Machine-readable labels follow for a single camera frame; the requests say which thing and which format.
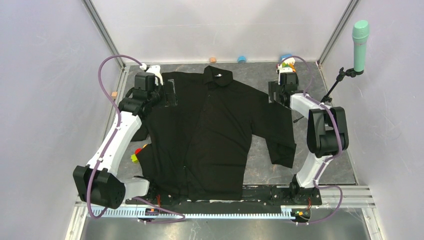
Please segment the black shirt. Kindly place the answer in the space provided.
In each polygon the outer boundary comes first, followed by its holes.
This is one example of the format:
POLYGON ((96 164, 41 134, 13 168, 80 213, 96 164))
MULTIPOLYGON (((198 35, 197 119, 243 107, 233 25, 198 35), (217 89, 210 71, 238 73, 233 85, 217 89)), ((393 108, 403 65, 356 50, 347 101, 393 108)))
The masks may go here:
POLYGON ((174 79, 178 104, 155 106, 135 136, 151 139, 137 157, 143 176, 158 189, 192 201, 239 201, 253 136, 265 139, 271 163, 293 167, 288 108, 214 66, 162 76, 174 79))

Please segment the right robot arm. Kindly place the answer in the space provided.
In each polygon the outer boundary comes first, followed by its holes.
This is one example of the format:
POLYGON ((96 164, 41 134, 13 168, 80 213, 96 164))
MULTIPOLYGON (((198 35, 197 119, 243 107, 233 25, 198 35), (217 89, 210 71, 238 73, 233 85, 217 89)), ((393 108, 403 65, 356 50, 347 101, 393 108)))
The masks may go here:
POLYGON ((298 75, 291 70, 278 70, 278 80, 268 83, 268 94, 272 103, 279 103, 307 119, 309 153, 288 191, 293 203, 302 204, 319 194, 322 173, 349 145, 346 113, 342 107, 331 107, 301 91, 298 75))

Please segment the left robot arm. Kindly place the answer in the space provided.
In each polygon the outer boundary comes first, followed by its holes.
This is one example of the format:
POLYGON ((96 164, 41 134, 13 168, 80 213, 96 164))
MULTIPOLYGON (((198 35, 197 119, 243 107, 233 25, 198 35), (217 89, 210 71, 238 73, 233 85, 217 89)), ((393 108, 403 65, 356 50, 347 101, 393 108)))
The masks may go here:
POLYGON ((135 75, 134 86, 118 103, 117 114, 101 146, 85 166, 76 166, 72 173, 83 202, 117 209, 133 197, 139 197, 145 204, 156 200, 157 190, 150 186, 146 177, 120 180, 118 168, 132 138, 153 107, 175 107, 177 104, 174 79, 150 72, 135 75))

